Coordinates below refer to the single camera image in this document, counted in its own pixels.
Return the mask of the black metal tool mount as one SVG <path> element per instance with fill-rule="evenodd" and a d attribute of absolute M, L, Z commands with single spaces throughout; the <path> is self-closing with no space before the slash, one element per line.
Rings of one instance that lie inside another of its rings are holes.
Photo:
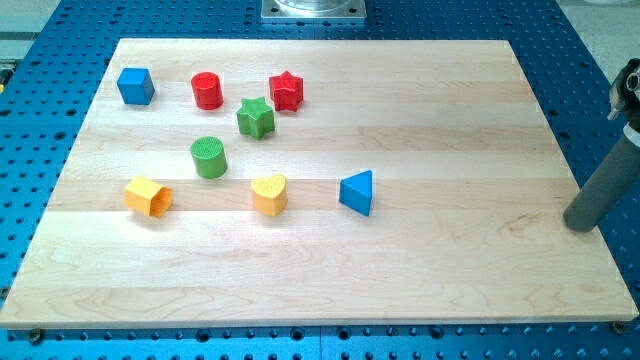
<path fill-rule="evenodd" d="M 632 58 L 620 70 L 609 90 L 608 120 L 623 114 L 628 125 L 639 131 L 639 59 Z"/>

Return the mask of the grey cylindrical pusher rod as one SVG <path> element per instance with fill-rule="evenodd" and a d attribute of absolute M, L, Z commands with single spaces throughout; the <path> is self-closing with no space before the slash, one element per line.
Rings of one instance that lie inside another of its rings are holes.
<path fill-rule="evenodd" d="M 639 131 L 624 130 L 602 163 L 565 209 L 565 225 L 591 231 L 639 178 Z"/>

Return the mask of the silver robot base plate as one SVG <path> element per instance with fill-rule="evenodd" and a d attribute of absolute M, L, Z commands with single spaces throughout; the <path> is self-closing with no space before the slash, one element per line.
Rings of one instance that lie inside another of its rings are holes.
<path fill-rule="evenodd" d="M 261 17 L 268 20 L 364 20 L 365 0 L 262 0 Z"/>

